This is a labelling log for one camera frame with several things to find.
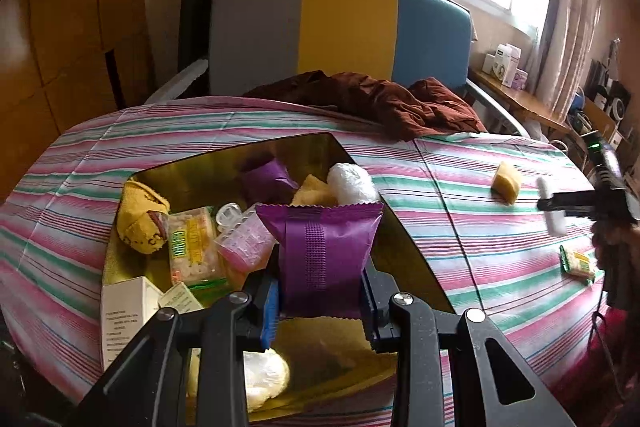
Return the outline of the white tube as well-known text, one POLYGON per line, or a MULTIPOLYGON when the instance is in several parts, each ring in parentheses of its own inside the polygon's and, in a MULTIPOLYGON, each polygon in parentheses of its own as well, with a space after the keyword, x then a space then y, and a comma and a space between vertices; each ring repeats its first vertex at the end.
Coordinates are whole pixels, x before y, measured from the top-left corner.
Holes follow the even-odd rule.
POLYGON ((552 236, 564 236, 566 234, 565 211, 551 208, 552 192, 547 180, 542 176, 536 181, 539 199, 537 208, 544 214, 547 230, 552 236))

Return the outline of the cream sock roll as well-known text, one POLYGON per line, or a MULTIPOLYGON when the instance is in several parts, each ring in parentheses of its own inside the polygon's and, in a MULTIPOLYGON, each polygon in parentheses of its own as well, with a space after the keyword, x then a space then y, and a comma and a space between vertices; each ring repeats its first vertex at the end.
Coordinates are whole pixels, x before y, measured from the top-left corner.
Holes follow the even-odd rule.
POLYGON ((273 349, 244 351, 243 369, 248 413, 284 392, 290 381, 288 363, 273 349))

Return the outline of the rice cracker packet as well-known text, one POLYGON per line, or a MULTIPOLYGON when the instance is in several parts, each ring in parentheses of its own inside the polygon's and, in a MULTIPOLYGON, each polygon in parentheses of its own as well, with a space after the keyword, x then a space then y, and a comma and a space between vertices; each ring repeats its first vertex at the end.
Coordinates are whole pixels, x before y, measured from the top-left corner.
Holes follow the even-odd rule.
POLYGON ((183 283, 203 307, 230 291, 218 255, 212 213, 200 207, 169 215, 166 221, 171 283, 183 283))
POLYGON ((592 283, 596 279, 597 265, 590 257, 577 251, 568 251, 560 246, 560 262, 562 270, 570 277, 592 283))

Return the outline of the purple snack packet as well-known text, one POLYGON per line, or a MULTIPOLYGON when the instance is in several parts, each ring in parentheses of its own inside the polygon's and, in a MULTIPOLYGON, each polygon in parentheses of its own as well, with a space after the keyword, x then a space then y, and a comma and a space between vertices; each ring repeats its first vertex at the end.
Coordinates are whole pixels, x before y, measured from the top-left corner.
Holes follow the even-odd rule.
POLYGON ((257 216, 279 243, 287 317, 358 319, 360 277, 384 205, 259 205, 257 216))

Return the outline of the yellow sponge cake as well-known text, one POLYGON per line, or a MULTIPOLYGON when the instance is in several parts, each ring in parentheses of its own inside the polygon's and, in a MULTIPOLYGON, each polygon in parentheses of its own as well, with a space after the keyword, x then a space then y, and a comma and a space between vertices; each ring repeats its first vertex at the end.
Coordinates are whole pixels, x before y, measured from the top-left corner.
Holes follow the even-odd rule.
POLYGON ((500 196, 508 205, 513 205, 521 191, 521 178, 510 162, 503 161, 496 169, 491 182, 491 191, 500 196))

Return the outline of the pink plastic hair roller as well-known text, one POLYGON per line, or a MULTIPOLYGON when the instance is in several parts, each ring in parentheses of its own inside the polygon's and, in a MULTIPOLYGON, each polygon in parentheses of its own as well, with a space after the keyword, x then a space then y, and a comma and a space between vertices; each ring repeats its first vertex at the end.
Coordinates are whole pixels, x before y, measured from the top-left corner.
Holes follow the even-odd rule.
POLYGON ((215 239, 218 254, 240 273, 263 268, 277 241, 258 217, 256 206, 250 206, 242 217, 215 239))

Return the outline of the small clear plastic cup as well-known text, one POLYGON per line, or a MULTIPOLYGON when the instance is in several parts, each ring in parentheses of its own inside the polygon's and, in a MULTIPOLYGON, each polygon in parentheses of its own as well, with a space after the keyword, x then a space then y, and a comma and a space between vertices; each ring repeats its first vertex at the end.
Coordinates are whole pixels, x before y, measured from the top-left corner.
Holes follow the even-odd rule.
POLYGON ((243 216, 243 210, 236 202, 222 205, 216 212, 215 221, 219 232, 233 228, 243 216))

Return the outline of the small purple packet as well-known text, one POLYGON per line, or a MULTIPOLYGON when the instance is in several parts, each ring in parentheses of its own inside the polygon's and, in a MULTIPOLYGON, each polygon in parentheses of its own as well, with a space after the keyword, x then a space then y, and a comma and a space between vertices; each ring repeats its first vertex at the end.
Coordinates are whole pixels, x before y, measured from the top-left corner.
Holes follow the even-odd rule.
POLYGON ((278 158, 272 158, 262 165, 242 172, 240 182, 250 202, 288 205, 292 202, 299 185, 288 168, 278 158))

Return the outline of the striped pink green tablecloth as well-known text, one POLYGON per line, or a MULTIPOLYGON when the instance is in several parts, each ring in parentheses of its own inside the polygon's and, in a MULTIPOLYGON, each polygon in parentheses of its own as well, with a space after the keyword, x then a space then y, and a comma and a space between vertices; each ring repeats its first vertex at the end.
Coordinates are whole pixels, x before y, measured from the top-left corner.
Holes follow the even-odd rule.
POLYGON ((329 132, 366 168, 457 310, 481 307, 570 407, 597 384, 588 335, 600 287, 567 277, 560 246, 590 254, 590 224, 551 236, 536 209, 541 176, 588 181, 559 150, 498 135, 395 142, 380 127, 250 98, 189 98, 128 108, 64 132, 1 208, 1 309, 24 355, 79 400, 101 372, 99 301, 108 236, 128 176, 232 145, 329 132), (521 191, 491 191, 510 162, 521 191))

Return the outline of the gold metal tray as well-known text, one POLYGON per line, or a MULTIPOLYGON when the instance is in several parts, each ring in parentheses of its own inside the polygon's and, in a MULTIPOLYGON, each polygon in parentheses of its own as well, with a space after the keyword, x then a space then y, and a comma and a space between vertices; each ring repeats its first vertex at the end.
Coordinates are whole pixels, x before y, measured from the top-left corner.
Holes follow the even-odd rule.
MULTIPOLYGON (((337 162, 355 160, 332 134, 321 132, 214 150, 139 171, 134 179, 165 197, 174 211, 204 206, 217 209, 227 202, 246 208, 239 175, 270 158, 282 161, 296 182, 303 182, 310 174, 326 179, 337 162)), ((390 208, 384 210, 378 226, 371 259, 376 269, 392 274, 403 291, 435 309, 454 309, 418 246, 390 208)), ((161 291, 168 291, 168 252, 161 249, 145 256, 112 235, 106 247, 103 286, 110 288, 135 277, 146 277, 161 291)), ((282 320, 272 347, 288 362, 290 381, 284 392, 250 412, 252 424, 351 397, 390 381, 395 374, 395 355, 372 351, 357 320, 282 320)))

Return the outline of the small white card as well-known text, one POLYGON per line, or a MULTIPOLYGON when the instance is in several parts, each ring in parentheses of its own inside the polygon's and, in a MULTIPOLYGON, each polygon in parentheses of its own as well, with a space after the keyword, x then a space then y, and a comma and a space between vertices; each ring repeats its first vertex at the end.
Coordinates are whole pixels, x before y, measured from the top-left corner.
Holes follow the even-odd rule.
POLYGON ((158 306, 175 309, 180 314, 204 309, 190 288, 183 282, 175 284, 162 297, 158 298, 158 306))

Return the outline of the white rectangular box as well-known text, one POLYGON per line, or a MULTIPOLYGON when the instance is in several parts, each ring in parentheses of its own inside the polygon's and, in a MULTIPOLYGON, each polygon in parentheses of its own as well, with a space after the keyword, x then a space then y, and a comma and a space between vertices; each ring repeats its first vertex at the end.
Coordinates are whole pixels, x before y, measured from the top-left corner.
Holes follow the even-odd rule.
POLYGON ((146 277, 107 284, 102 288, 101 355, 107 369, 134 335, 160 307, 163 291, 146 277))

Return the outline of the white boxes on shelf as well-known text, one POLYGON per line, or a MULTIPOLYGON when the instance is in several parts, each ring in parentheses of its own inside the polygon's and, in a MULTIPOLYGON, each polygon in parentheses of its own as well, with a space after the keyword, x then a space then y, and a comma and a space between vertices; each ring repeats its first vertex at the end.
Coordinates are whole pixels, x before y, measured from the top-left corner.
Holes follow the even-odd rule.
POLYGON ((523 91, 528 74, 520 69, 521 49, 512 44, 499 44, 494 54, 487 53, 482 72, 498 80, 504 87, 523 91))

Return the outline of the grey yellow blue chair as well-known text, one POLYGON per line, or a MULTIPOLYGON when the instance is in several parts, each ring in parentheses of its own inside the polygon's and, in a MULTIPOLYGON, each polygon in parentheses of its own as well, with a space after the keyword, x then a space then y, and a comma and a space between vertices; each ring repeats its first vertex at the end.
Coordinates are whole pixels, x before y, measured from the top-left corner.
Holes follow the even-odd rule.
POLYGON ((213 0, 208 57, 180 70, 149 100, 175 100, 202 76, 214 95, 240 95, 312 70, 359 72, 405 87, 434 77, 526 135, 469 80, 471 44, 471 15, 449 0, 213 0))

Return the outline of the black rolled mat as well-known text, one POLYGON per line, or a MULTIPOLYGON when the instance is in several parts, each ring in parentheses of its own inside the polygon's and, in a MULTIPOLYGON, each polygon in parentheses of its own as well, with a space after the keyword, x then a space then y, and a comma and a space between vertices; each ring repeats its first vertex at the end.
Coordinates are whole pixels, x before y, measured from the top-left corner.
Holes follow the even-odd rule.
POLYGON ((180 0, 178 70, 208 57, 213 0, 180 0))

